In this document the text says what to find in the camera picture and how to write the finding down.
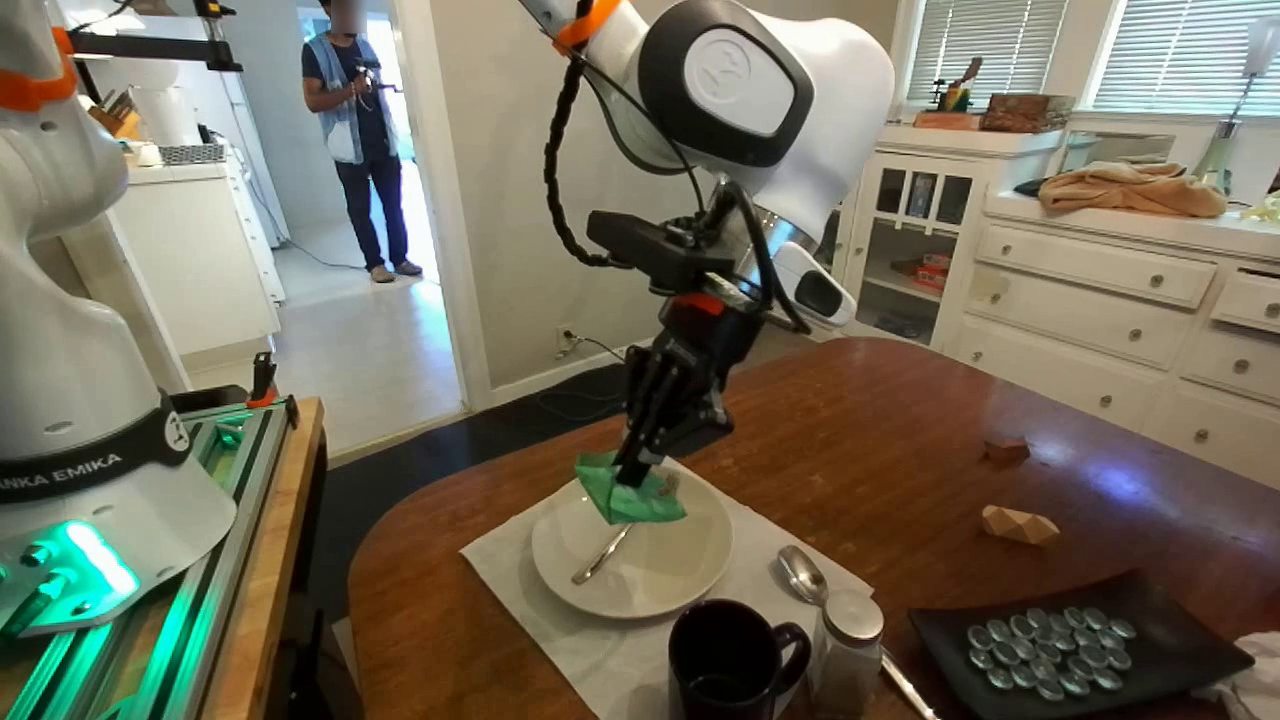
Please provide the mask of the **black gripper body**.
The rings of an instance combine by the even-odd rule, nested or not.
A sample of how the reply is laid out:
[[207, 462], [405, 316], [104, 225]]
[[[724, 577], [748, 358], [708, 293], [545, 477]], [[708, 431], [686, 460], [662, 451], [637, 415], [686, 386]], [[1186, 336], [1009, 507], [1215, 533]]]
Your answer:
[[713, 296], [678, 296], [662, 312], [662, 336], [632, 346], [627, 374], [627, 434], [624, 460], [657, 460], [706, 448], [733, 431], [724, 407], [728, 373], [748, 355], [766, 327], [757, 304], [735, 306]]

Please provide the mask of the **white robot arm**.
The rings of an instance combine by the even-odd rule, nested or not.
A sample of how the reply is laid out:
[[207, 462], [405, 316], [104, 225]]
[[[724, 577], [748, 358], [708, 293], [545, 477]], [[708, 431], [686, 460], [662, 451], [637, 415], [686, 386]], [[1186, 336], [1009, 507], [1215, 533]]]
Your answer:
[[[596, 211], [563, 247], [637, 266], [664, 298], [664, 331], [627, 355], [627, 434], [577, 462], [585, 489], [648, 489], [674, 445], [728, 427], [722, 392], [767, 312], [843, 322], [852, 296], [809, 244], [841, 204], [894, 100], [894, 61], [852, 21], [781, 21], [743, 0], [522, 0], [593, 90], [619, 151], [648, 171], [708, 167], [718, 200], [693, 217]], [[128, 322], [65, 293], [34, 244], [126, 195], [121, 142], [80, 109], [71, 40], [49, 0], [0, 4], [0, 448], [3, 494], [49, 498], [132, 472], [198, 467], [174, 399]]]

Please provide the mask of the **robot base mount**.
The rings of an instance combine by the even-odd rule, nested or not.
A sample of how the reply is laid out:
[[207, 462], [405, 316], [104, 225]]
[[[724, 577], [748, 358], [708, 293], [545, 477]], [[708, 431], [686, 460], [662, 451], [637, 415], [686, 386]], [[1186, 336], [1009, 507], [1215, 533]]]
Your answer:
[[201, 407], [191, 482], [3, 507], [0, 720], [270, 720], [287, 695], [325, 402]]

